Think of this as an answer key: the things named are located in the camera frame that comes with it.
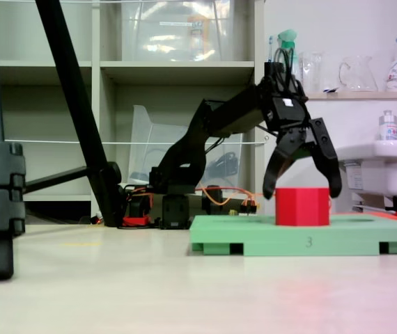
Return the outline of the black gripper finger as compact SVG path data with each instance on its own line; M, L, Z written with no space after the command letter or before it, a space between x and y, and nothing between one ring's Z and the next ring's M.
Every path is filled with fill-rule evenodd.
M299 159L307 158L306 134L285 134L281 137L268 161L263 179L263 197L270 200L278 179Z
M309 121L315 146L311 156L318 171L325 176L329 185L329 195L337 198L341 194L342 179L336 151L322 118Z

